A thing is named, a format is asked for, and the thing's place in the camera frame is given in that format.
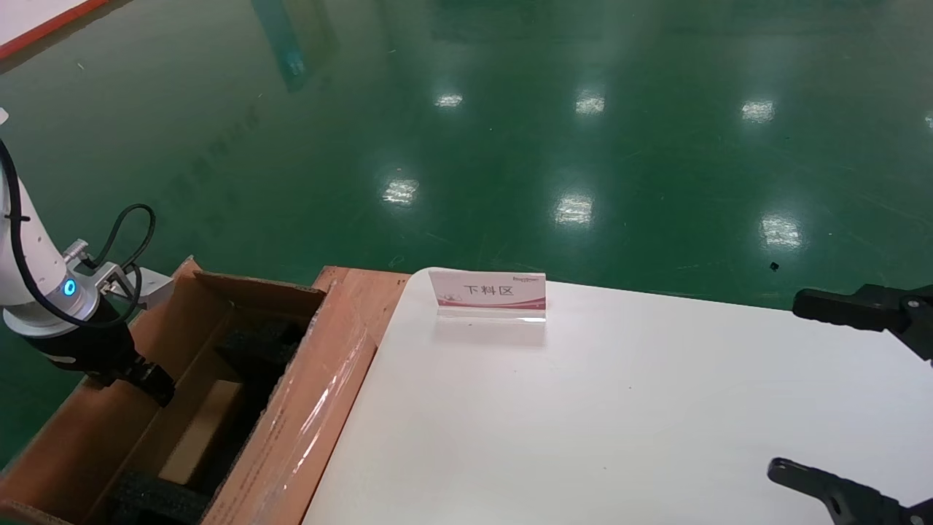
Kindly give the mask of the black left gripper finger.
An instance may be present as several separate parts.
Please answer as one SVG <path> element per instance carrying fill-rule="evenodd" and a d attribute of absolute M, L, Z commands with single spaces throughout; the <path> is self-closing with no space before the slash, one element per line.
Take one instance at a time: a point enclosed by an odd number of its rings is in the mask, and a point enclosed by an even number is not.
<path fill-rule="evenodd" d="M 170 405 L 176 395 L 176 382 L 163 367 L 144 358 L 135 358 L 119 368 L 117 375 L 150 396 L 161 408 Z"/>

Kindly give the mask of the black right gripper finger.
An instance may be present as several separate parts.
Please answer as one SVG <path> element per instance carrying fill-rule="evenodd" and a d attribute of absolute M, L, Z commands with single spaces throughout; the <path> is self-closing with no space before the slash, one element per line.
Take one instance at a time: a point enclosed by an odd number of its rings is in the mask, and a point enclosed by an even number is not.
<path fill-rule="evenodd" d="M 903 506 L 877 489 L 785 458 L 768 465 L 770 481 L 819 499 L 834 524 L 931 524 L 932 499 Z"/>
<path fill-rule="evenodd" d="M 859 331 L 893 333 L 920 359 L 931 362 L 931 285 L 896 289 L 866 284 L 852 295 L 802 289 L 794 297 L 791 312 L 797 318 Z"/>

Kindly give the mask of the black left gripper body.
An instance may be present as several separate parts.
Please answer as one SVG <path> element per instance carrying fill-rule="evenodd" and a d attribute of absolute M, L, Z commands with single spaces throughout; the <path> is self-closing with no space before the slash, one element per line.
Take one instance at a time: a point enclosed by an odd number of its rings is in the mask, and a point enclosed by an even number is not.
<path fill-rule="evenodd" d="M 104 384 L 129 378 L 143 365 L 126 322 L 113 327 L 76 327 L 56 337 L 29 339 L 29 345 L 47 361 L 66 371 L 86 373 Z"/>

